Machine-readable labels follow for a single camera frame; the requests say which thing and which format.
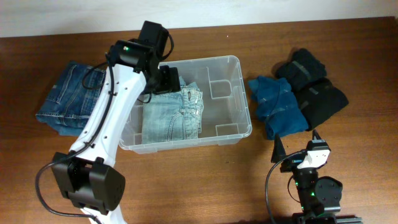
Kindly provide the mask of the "light blue jeans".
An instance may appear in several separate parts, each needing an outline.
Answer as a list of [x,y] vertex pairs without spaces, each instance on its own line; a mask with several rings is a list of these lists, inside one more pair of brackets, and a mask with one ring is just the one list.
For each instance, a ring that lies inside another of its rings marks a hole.
[[142,143],[196,139],[202,131],[203,92],[180,77],[180,91],[154,95],[142,112]]

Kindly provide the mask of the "dark blue jeans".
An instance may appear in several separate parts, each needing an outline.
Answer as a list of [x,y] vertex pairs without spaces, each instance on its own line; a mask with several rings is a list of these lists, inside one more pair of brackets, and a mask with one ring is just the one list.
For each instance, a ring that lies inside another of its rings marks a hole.
[[49,91],[36,119],[61,136],[79,136],[100,95],[106,72],[100,68],[69,62]]

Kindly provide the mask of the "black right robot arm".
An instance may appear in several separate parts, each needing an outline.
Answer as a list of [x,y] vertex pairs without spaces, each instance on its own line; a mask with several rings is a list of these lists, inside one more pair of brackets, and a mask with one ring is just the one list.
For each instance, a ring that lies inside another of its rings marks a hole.
[[[272,223],[291,224],[354,224],[362,223],[363,219],[355,215],[338,217],[341,211],[343,184],[329,176],[320,177],[318,169],[327,164],[331,149],[317,131],[312,131],[312,139],[305,149],[286,154],[280,136],[274,139],[271,162],[274,164],[266,177],[266,207]],[[281,173],[291,173],[289,180],[295,182],[298,203],[302,211],[293,213],[290,218],[276,220],[269,205],[269,179],[273,170],[280,166]]]

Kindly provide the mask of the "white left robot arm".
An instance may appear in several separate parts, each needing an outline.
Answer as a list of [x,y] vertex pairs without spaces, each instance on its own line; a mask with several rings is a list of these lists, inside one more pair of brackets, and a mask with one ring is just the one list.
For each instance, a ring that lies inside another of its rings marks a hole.
[[94,110],[68,154],[57,152],[52,170],[61,195],[91,223],[124,223],[125,177],[114,165],[119,138],[140,96],[179,91],[176,68],[160,63],[174,41],[161,24],[145,21],[136,39],[119,40],[106,53],[106,78]]

